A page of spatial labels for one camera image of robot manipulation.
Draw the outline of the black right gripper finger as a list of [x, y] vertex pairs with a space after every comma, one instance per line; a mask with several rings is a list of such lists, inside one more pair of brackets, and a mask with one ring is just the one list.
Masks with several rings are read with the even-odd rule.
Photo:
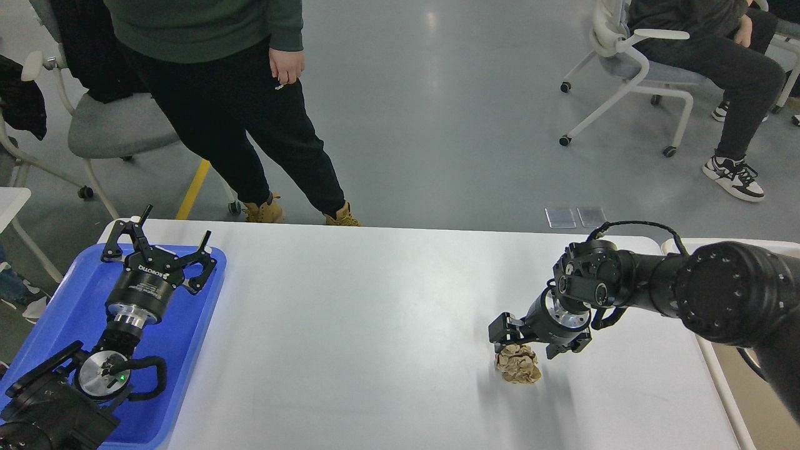
[[531, 337], [526, 335], [528, 331], [529, 326], [525, 320], [517, 319], [509, 312], [503, 312], [488, 325], [488, 341], [500, 346], [528, 344], [532, 341]]
[[552, 359], [564, 353], [580, 353], [591, 340], [591, 332], [582, 331], [568, 342], [563, 342], [562, 344], [548, 344], [546, 347], [546, 358], [548, 361], [552, 361]]

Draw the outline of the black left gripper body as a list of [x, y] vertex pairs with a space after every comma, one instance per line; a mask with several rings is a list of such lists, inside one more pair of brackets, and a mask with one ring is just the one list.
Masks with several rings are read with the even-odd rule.
[[178, 285], [186, 279], [188, 265], [174, 252], [153, 249], [151, 257], [135, 250], [123, 256], [119, 247], [104, 251], [106, 263], [122, 263], [122, 272], [105, 302], [107, 321], [132, 326], [163, 321]]

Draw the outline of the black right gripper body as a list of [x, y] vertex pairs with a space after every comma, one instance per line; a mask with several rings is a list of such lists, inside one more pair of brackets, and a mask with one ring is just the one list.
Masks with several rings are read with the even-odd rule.
[[554, 297], [552, 289], [545, 289], [522, 320], [529, 326], [526, 335], [532, 339], [531, 342], [548, 345], [562, 344], [582, 331], [590, 331], [590, 318], [589, 311], [568, 311]]

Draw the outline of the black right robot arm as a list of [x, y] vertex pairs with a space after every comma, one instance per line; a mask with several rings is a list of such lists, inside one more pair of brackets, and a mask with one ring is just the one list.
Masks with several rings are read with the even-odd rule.
[[638, 254], [604, 239], [611, 226], [566, 246], [522, 319], [504, 312], [489, 325], [495, 351], [542, 343], [548, 359], [580, 353], [592, 330], [616, 324], [629, 308], [654, 311], [709, 342], [754, 351], [749, 367], [798, 419], [798, 258], [735, 241], [688, 252], [675, 231], [677, 252]]

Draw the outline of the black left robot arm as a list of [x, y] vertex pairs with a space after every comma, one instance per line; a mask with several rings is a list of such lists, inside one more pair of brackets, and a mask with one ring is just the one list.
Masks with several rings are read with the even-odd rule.
[[2, 381], [3, 449], [156, 448], [174, 424], [225, 256], [117, 219], [74, 260]]

